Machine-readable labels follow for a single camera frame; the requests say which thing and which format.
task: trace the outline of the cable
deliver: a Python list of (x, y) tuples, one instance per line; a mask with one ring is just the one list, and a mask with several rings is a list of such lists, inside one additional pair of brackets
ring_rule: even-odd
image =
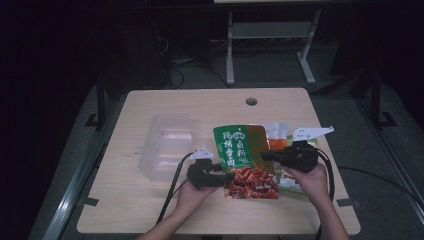
[(178, 189), (179, 189), (179, 188), (178, 188), (178, 189), (174, 192), (175, 185), (177, 184), (178, 177), (180, 176), (180, 172), (181, 172), (181, 169), (183, 168), (184, 161), (185, 161), (185, 160), (186, 160), (186, 159), (187, 159), (187, 158), (188, 158), (191, 154), (193, 154), (193, 153), (188, 153), (187, 155), (185, 155), (185, 156), (184, 156), (184, 158), (183, 158), (183, 159), (181, 159), (181, 162), (178, 164), (177, 171), (175, 172), (174, 179), (172, 180), (171, 187), (169, 188), (168, 195), (166, 196), (165, 203), (163, 204), (162, 210), (161, 210), (161, 212), (160, 212), (160, 214), (159, 214), (159, 218), (158, 218), (158, 220), (157, 220), (156, 224), (158, 224), (158, 223), (160, 223), (160, 221), (162, 221), (163, 216), (165, 215), (165, 212), (166, 212), (166, 208), (167, 208), (167, 207), (168, 207), (168, 205), (169, 205), (169, 202), (171, 202), (171, 199), (172, 199), (172, 197), (174, 196), (175, 192), (177, 192), (177, 191), (178, 191)]
[(217, 73), (215, 70), (213, 70), (210, 67), (207, 66), (201, 66), (201, 65), (196, 65), (196, 66), (179, 66), (179, 68), (205, 68), (208, 69), (209, 71), (213, 72), (215, 75), (217, 75), (219, 77), (219, 79), (221, 80), (222, 83), (224, 83), (224, 85), (229, 88), (230, 86), (228, 86), (228, 84), (226, 83), (226, 81), (224, 80), (224, 78), (221, 77), (221, 75), (219, 75), (219, 73)]
[(180, 82), (180, 84), (178, 84), (177, 86), (175, 86), (175, 85), (174, 85), (174, 82), (172, 81), (172, 78), (171, 78), (171, 77), (169, 76), (169, 74), (168, 74), (168, 77), (169, 77), (169, 83), (171, 84), (171, 86), (172, 86), (174, 89), (178, 89), (178, 88), (180, 88), (180, 87), (183, 85), (184, 81), (185, 81), (184, 74), (183, 74), (181, 71), (178, 71), (178, 70), (177, 70), (177, 69), (175, 69), (175, 68), (170, 68), (169, 70), (174, 71), (174, 72), (177, 72), (177, 73), (179, 73), (179, 74), (181, 75), (181, 82)]
[(412, 194), (407, 188), (405, 188), (404, 186), (402, 186), (402, 185), (400, 185), (400, 184), (398, 184), (396, 182), (393, 182), (393, 181), (391, 181), (389, 179), (386, 179), (384, 177), (381, 177), (381, 176), (379, 176), (379, 175), (377, 175), (375, 173), (368, 172), (368, 171), (361, 170), (361, 169), (356, 169), (356, 168), (351, 168), (351, 167), (338, 167), (338, 169), (340, 169), (340, 170), (350, 170), (350, 171), (364, 173), (364, 174), (370, 175), (372, 177), (378, 178), (378, 179), (380, 179), (380, 180), (382, 180), (384, 182), (387, 182), (387, 183), (393, 185), (394, 187), (402, 190), (403, 192), (405, 192), (406, 194), (408, 194), (410, 197), (412, 197), (414, 199), (414, 201), (421, 207), (421, 209), (424, 210), (424, 204), (414, 194)]

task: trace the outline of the human hand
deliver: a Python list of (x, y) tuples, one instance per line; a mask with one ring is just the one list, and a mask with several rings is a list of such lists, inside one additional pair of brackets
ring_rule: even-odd
[(208, 187), (197, 190), (190, 181), (187, 181), (178, 191), (177, 206), (174, 212), (189, 217), (209, 195), (218, 189), (219, 187)]
[(292, 168), (283, 168), (299, 182), (302, 191), (308, 196), (314, 206), (321, 201), (329, 200), (327, 172), (325, 166), (318, 163), (309, 173), (303, 173)]

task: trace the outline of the dark background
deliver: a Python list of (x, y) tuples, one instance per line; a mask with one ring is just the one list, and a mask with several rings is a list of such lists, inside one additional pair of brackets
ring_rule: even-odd
[[(113, 76), (107, 89), (111, 97), (164, 84), (159, 73), (163, 62), (155, 51), (146, 51), (146, 46), (155, 48), (150, 16), (111, 16), (102, 10), (109, 4), (101, 0), (0, 2), (0, 102), (5, 109), (1, 114), (1, 232), (5, 236), (27, 238), (75, 118), (100, 73)], [(399, 93), (405, 108), (424, 128), (421, 9), (411, 1), (363, 7), (325, 10), (315, 40), (340, 41), (335, 73), (353, 71), (371, 57), (378, 59), (382, 81)], [(188, 40), (176, 34), (179, 30), (190, 34), (190, 29), (199, 29), (206, 37), (195, 43), (203, 46), (205, 39), (222, 34), (217, 30), (221, 24), (225, 29), (222, 16), (222, 12), (212, 13), (190, 25), (187, 16), (171, 15), (172, 23), (165, 29), (170, 30), (171, 41), (179, 43), (176, 48), (192, 46), (184, 45)], [(141, 34), (128, 35), (134, 29)], [(135, 40), (144, 44), (134, 44)]]

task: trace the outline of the food package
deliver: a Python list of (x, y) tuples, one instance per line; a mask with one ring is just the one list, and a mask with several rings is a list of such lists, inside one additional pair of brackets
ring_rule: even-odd
[(272, 162), (260, 153), (268, 151), (263, 126), (229, 125), (213, 129), (222, 170), (235, 172), (224, 186), (226, 198), (278, 199), (278, 186)]

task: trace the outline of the grey mat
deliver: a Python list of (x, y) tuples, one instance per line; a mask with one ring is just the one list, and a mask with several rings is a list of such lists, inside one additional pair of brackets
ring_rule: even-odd
[[(317, 85), (309, 86), (303, 79), (303, 74), (297, 62), (294, 62), (293, 53), (288, 51), (281, 55), (258, 55), (252, 58), (235, 59), (235, 88), (246, 87), (304, 87), (309, 91), (319, 89), (330, 84), (334, 76), (328, 76), (328, 64), (334, 53), (334, 48), (328, 51), (311, 50), (310, 63), (316, 73)], [(195, 67), (179, 68), (185, 76), (182, 88), (225, 88), (218, 77), (225, 76), (225, 61), (222, 57), (211, 60), (207, 68)], [(179, 80), (178, 74), (171, 77), (175, 83)], [(348, 86), (338, 89), (330, 96), (312, 97), (312, 103), (322, 126), (333, 126), (336, 130), (327, 136), (333, 156), (338, 166), (354, 167), (367, 170), (393, 181), (398, 177), (393, 170), (385, 152), (370, 128), (357, 102), (347, 94)], [(120, 107), (108, 116), (116, 122)], [(402, 156), (405, 168), (411, 174), (414, 182), (424, 189), (423, 131), (403, 109), (398, 96), (389, 88), (383, 87), (382, 110), (392, 113), (398, 127), (385, 128), (384, 134), (391, 141), (395, 151)], [(80, 116), (68, 140), (66, 150), (61, 158), (55, 179), (52, 182), (49, 194), (46, 197), (39, 217), (34, 224), (30, 239), (41, 239), (50, 224), (61, 196), (69, 184), (76, 163), (83, 158), (86, 148), (90, 147), (93, 138), (93, 129), (83, 126), (88, 115), (96, 112), (95, 91), (87, 97), (81, 109)], [(109, 135), (113, 127), (107, 128)], [(361, 232), (352, 239), (422, 239), (424, 227), (421, 220), (411, 207), (406, 195), (378, 179), (370, 176), (341, 170), (341, 175), (351, 200), (355, 203), (355, 211), (361, 224)], [(95, 171), (88, 181), (81, 201), (87, 196), (94, 179)], [(64, 230), (62, 239), (134, 239), (136, 235), (83, 235), (77, 232), (76, 223), (81, 212), (81, 204), (76, 205), (73, 215)], [(282, 236), (282, 239), (313, 239), (313, 236)]]

